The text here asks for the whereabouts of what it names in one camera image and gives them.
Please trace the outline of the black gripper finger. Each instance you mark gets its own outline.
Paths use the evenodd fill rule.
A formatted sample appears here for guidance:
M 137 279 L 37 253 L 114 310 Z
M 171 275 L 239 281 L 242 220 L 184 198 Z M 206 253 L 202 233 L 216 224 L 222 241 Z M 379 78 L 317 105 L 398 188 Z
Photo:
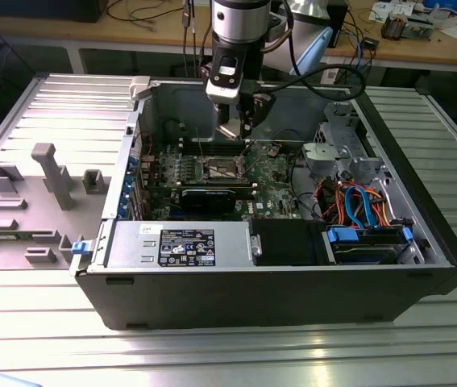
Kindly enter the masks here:
M 247 138 L 252 130 L 265 121 L 276 103 L 276 96 L 267 92 L 242 94 L 237 105 L 241 139 Z
M 218 103 L 215 105 L 217 111 L 217 125 L 222 126 L 230 120 L 230 108 L 231 106 L 224 103 Z

